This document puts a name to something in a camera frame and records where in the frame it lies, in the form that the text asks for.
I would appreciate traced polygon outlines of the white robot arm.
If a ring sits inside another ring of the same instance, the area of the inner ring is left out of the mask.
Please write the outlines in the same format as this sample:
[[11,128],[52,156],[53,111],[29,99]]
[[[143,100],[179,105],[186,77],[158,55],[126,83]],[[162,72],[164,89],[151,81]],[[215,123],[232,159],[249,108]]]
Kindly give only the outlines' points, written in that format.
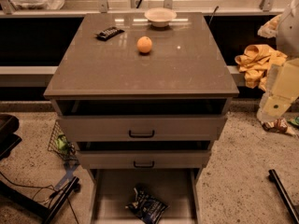
[[283,11],[276,42],[287,61],[283,65],[273,64],[268,72],[266,92],[257,112],[261,122],[279,119],[299,97],[299,0],[292,0]]

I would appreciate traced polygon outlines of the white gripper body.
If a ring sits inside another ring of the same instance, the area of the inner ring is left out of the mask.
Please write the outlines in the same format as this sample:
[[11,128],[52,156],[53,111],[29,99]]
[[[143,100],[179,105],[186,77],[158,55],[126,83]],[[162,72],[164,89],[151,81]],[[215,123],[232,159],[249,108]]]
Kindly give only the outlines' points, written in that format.
[[257,119],[271,122],[279,119],[299,97],[299,59],[286,61],[283,65],[273,64],[266,80]]

